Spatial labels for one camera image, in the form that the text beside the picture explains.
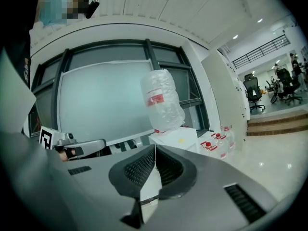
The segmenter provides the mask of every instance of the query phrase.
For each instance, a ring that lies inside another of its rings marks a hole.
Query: railing
[[[280,49],[281,47],[290,44],[289,40],[286,38],[285,35],[282,35],[274,40],[260,46],[259,48],[247,53],[246,55],[236,59],[233,61],[234,66],[236,69],[242,67],[248,63],[253,62],[260,57],[265,56],[273,51]]]

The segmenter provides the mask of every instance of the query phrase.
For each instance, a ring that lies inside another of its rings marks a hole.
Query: white box
[[[164,133],[153,133],[149,136],[150,144],[161,144],[198,153],[199,142],[196,129],[179,128]]]
[[[51,128],[42,127],[39,133],[38,142],[45,149],[52,150],[53,145],[57,145],[60,139],[65,139],[65,134]]]

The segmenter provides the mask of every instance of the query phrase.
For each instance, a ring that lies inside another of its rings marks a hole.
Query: office chair
[[[257,104],[257,101],[262,97],[260,87],[258,86],[258,78],[254,77],[252,74],[246,75],[244,85],[248,92],[248,100],[254,103],[254,105],[250,107],[250,111],[257,108],[260,108],[262,111],[264,111],[265,106],[262,104]]]
[[[285,94],[288,94],[289,97],[284,101],[287,105],[290,105],[290,102],[294,100],[299,100],[301,104],[303,101],[302,97],[296,96],[294,91],[300,87],[300,83],[297,78],[292,79],[290,73],[285,68],[277,71],[277,77],[281,80],[283,84],[283,91]]]

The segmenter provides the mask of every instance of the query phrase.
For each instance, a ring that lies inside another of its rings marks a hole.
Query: wooden step
[[[306,118],[308,118],[308,112],[305,110],[299,110],[282,115],[274,115],[265,118],[251,119],[250,121],[248,121],[248,127],[273,125],[290,121],[302,120]]]
[[[275,135],[308,130],[308,118],[277,124],[248,127],[247,136]]]

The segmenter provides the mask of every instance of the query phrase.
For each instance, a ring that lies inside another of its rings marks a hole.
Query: black office chair
[[[244,85],[247,89],[248,100],[254,103],[254,105],[250,107],[250,111],[257,108],[260,108],[262,109],[262,111],[264,111],[265,106],[262,104],[261,105],[257,104],[257,101],[259,101],[259,99],[262,97],[260,87],[258,86],[258,78],[254,77],[252,74],[246,75]]]
[[[285,68],[281,70],[277,70],[277,77],[281,80],[283,84],[283,91],[285,94],[289,95],[287,99],[285,99],[285,103],[290,105],[290,102],[294,100],[299,100],[299,103],[301,104],[303,101],[303,98],[300,96],[297,96],[294,91],[300,87],[300,83],[298,82],[297,78],[292,79],[290,76],[290,73]]]

